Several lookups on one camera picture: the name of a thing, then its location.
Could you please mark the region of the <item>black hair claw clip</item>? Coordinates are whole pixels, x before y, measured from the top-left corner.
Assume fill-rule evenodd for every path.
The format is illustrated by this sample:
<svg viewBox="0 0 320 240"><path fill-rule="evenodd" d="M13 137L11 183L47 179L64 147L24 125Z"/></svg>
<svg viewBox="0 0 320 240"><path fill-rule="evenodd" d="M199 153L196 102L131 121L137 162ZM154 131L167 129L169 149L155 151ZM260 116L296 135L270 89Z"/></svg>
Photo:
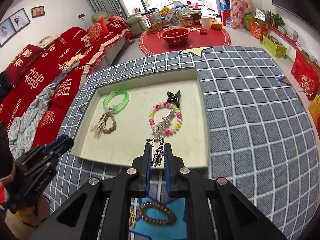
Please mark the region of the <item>black hair claw clip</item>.
<svg viewBox="0 0 320 240"><path fill-rule="evenodd" d="M167 91L167 102L170 104L175 105L176 107L180 108L180 97L181 97L181 91L178 90L176 93L172 93L170 91Z"/></svg>

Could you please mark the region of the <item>pink floral gift box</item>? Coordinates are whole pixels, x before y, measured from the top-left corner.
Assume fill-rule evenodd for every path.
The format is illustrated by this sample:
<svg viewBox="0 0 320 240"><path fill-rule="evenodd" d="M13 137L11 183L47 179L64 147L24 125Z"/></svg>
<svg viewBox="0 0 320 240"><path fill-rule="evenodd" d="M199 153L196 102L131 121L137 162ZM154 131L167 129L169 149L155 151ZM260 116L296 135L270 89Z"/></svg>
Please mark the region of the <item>pink floral gift box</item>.
<svg viewBox="0 0 320 240"><path fill-rule="evenodd" d="M251 14L251 0L230 0L231 28L245 29L245 15Z"/></svg>

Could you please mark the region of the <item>red plastic colander bowl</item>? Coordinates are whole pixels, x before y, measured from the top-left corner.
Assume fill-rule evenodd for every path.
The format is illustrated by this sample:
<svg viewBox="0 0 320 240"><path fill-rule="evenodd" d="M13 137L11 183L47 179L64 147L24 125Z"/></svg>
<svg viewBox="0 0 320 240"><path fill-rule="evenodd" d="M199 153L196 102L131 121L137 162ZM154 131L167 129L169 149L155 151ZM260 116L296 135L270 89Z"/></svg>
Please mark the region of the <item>red plastic colander bowl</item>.
<svg viewBox="0 0 320 240"><path fill-rule="evenodd" d="M160 37L171 46L180 46L187 43L190 34L189 28L167 29Z"/></svg>

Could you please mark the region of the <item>green potted plant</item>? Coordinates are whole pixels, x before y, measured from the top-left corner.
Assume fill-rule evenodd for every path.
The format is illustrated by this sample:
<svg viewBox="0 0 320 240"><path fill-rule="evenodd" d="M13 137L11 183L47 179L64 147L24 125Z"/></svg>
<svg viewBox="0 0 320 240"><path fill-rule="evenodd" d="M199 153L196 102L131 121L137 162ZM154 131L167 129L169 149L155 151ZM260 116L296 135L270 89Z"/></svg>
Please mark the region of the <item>green potted plant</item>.
<svg viewBox="0 0 320 240"><path fill-rule="evenodd" d="M271 11L266 12L266 20L273 27L283 27L285 25L285 21L281 18L279 14L274 14Z"/></svg>

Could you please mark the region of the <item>grey checkered tablecloth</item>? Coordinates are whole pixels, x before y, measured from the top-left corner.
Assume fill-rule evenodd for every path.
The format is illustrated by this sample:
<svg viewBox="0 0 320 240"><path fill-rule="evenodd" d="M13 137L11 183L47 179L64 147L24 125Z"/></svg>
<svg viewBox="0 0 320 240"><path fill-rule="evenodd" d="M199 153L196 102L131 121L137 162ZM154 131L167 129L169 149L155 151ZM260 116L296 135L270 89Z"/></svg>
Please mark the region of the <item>grey checkered tablecloth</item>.
<svg viewBox="0 0 320 240"><path fill-rule="evenodd" d="M213 47L134 59L92 74L80 88L60 133L74 138L93 90L141 75L195 68L208 125L210 179L226 177L288 238L298 239L317 209L319 157L316 133L298 93L266 51ZM96 135L117 128L115 115L129 103L118 88L103 100ZM45 189L57 210L89 178L117 175L127 166L65 154Z"/></svg>

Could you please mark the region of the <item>red square cushion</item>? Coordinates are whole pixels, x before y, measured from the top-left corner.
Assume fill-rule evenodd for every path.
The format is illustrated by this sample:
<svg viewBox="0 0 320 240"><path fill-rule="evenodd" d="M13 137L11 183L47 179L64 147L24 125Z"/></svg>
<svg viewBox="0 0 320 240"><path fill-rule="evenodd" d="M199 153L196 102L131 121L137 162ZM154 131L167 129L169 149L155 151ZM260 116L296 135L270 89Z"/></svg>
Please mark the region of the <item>red square cushion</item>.
<svg viewBox="0 0 320 240"><path fill-rule="evenodd" d="M91 43L93 43L101 35L107 34L108 29L104 19L100 18L97 22L95 22L91 27L87 29L87 33L89 36L89 41Z"/></svg>

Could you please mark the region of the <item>red round rug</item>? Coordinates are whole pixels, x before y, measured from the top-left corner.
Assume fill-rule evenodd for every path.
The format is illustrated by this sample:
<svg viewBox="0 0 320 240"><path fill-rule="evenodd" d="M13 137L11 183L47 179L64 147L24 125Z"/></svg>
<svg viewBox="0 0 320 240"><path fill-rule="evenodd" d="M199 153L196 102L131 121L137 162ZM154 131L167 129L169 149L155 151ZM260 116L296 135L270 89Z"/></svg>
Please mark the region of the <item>red round rug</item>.
<svg viewBox="0 0 320 240"><path fill-rule="evenodd" d="M199 26L189 28L190 33L185 44L168 44L161 35L166 30L155 34L144 32L139 39L139 48L146 56L162 54L170 51L185 50L199 47L230 46L231 38L225 29L207 29L206 34L201 35Z"/></svg>

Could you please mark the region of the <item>grey patterned blanket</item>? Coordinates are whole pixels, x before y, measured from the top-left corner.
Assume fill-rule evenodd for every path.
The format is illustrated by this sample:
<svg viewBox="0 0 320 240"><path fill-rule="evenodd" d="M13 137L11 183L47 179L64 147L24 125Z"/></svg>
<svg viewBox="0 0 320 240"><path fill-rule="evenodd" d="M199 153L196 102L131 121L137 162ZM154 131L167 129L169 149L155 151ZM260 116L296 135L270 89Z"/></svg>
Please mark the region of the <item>grey patterned blanket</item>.
<svg viewBox="0 0 320 240"><path fill-rule="evenodd" d="M8 138L9 148L14 159L19 158L31 149L38 124L49 108L52 96L62 80L79 64L79 59L70 60L67 64L67 69L63 70L51 84L46 86L40 94L35 97L21 117L16 117L13 120L8 130Z"/></svg>

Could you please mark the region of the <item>white mug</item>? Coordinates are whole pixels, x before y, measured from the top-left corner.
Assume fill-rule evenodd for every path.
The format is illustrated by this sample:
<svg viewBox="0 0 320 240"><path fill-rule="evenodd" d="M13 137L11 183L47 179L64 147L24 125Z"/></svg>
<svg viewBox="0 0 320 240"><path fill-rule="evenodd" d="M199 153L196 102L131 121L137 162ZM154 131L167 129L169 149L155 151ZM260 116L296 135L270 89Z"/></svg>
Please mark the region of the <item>white mug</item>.
<svg viewBox="0 0 320 240"><path fill-rule="evenodd" d="M212 27L212 19L208 16L202 16L200 22L203 29L210 29Z"/></svg>

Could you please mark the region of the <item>green jewelry tray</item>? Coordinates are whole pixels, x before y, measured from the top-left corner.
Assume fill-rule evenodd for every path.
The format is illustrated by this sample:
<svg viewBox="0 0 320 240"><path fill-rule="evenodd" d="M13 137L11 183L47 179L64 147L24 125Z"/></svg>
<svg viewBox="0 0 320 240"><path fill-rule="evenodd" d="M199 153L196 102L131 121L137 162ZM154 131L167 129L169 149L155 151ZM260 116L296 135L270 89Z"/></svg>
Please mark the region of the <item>green jewelry tray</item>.
<svg viewBox="0 0 320 240"><path fill-rule="evenodd" d="M122 88L129 93L127 106L117 113L117 128L111 134L96 135L91 129L104 110L104 97ZM153 106L167 100L167 92L181 92L181 129L165 142L186 167L203 168L209 162L208 125L204 100L195 68L183 68L141 75L124 81L101 85L93 90L74 135L71 154L100 163L130 166L144 151L152 137L149 113Z"/></svg>

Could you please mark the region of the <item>silver dangling earring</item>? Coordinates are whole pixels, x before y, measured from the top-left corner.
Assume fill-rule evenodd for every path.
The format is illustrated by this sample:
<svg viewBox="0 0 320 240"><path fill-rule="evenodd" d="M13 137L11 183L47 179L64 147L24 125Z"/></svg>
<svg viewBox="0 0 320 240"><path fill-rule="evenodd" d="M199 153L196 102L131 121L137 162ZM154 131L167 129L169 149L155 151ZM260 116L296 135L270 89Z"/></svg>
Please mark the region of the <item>silver dangling earring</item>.
<svg viewBox="0 0 320 240"><path fill-rule="evenodd" d="M153 167L160 166L164 157L164 135L160 133L151 139L147 138L146 142L150 143L152 148L155 150L151 165Z"/></svg>

